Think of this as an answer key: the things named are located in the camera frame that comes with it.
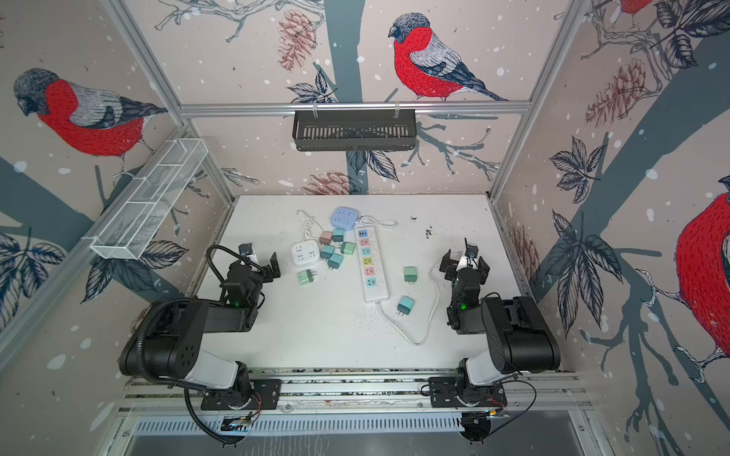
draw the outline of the square white power strip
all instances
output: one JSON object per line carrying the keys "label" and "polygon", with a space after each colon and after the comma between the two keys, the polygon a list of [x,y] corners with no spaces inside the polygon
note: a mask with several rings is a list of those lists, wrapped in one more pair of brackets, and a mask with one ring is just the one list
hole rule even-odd
{"label": "square white power strip", "polygon": [[319,244],[314,239],[297,242],[291,246],[291,259],[298,268],[308,266],[320,259]]}

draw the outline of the black metal shelf basket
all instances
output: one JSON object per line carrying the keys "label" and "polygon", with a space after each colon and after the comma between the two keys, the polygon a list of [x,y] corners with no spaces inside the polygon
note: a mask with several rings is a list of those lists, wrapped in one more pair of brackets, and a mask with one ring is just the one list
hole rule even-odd
{"label": "black metal shelf basket", "polygon": [[411,150],[415,147],[415,110],[297,111],[292,136],[296,149]]}

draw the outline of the blue power adapter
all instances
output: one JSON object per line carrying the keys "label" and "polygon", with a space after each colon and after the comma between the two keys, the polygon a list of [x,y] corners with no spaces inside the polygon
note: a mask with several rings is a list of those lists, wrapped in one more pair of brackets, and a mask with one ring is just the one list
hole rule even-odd
{"label": "blue power adapter", "polygon": [[338,207],[331,220],[332,228],[340,228],[345,231],[354,230],[357,222],[358,212],[345,206]]}

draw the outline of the white power cord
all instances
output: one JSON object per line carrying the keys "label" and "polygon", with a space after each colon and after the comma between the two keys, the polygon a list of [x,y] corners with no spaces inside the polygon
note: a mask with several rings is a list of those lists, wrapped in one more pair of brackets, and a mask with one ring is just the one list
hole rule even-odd
{"label": "white power cord", "polygon": [[310,216],[309,214],[307,214],[306,212],[304,212],[302,210],[296,211],[296,214],[303,215],[307,218],[304,221],[304,226],[301,227],[301,232],[304,234],[304,240],[305,241],[307,239],[319,240],[319,238],[315,238],[314,236],[312,236],[312,232],[310,231],[310,228],[312,227],[312,225],[316,225],[320,229],[320,231],[322,233],[324,233],[324,228],[322,228],[322,225],[317,223],[317,220],[315,220],[314,217]]}
{"label": "white power cord", "polygon": [[398,222],[395,220],[376,220],[369,215],[360,216],[358,223],[361,226],[380,226],[384,230],[392,230],[398,225]]}
{"label": "white power cord", "polygon": [[439,284],[436,282],[436,280],[434,279],[434,276],[432,275],[434,268],[439,263],[441,263],[441,258],[439,258],[439,260],[436,263],[434,263],[433,266],[431,266],[431,269],[429,269],[429,279],[431,279],[431,281],[434,283],[434,285],[436,285],[436,299],[434,300],[433,307],[431,307],[431,314],[429,315],[429,322],[426,323],[426,334],[423,335],[423,339],[421,339],[420,342],[412,341],[410,339],[410,337],[408,337],[406,335],[406,333],[404,333],[403,330],[401,330],[401,328],[399,328],[398,325],[393,320],[391,320],[390,318],[385,316],[385,313],[383,313],[383,309],[380,307],[380,301],[375,303],[375,305],[377,306],[377,310],[380,312],[380,315],[385,319],[385,321],[390,323],[391,326],[393,326],[396,329],[396,331],[398,331],[401,334],[401,336],[403,336],[408,341],[408,343],[414,347],[420,347],[421,345],[426,343],[426,339],[429,337],[429,329],[431,328],[431,320],[433,320],[434,312],[436,311],[436,307],[439,305],[439,299],[441,298],[441,289],[439,288]]}

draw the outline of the white table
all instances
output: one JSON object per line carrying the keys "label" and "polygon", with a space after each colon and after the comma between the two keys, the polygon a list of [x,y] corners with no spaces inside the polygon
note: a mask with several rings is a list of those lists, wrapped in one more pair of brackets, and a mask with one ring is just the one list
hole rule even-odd
{"label": "white table", "polygon": [[[339,206],[360,215],[393,219],[393,231],[377,229],[390,299],[384,312],[413,340],[420,340],[436,295],[429,269],[449,250],[464,250],[464,237],[479,246],[491,267],[482,293],[496,291],[503,298],[520,295],[502,240],[485,196],[480,195],[368,195],[368,196],[241,196],[226,227],[221,244],[238,250],[253,242],[261,264],[277,253],[282,276],[264,284],[266,302],[247,333],[214,333],[203,336],[203,349],[223,358],[260,368],[455,368],[462,358],[487,348],[484,335],[460,336],[446,325],[451,282],[439,273],[433,277],[441,290],[428,341],[421,347],[408,344],[374,304],[365,304],[357,252],[345,256],[338,270],[317,263],[317,280],[299,285],[301,270],[291,260],[292,244],[302,240],[297,209],[306,211],[326,230]],[[318,228],[312,235],[318,236]],[[354,233],[345,240],[354,241]],[[234,260],[220,250],[213,263],[223,276]],[[416,266],[418,281],[404,282],[403,268]],[[218,280],[208,271],[198,296],[218,299]],[[415,300],[410,315],[399,316],[396,306],[403,295]]]}

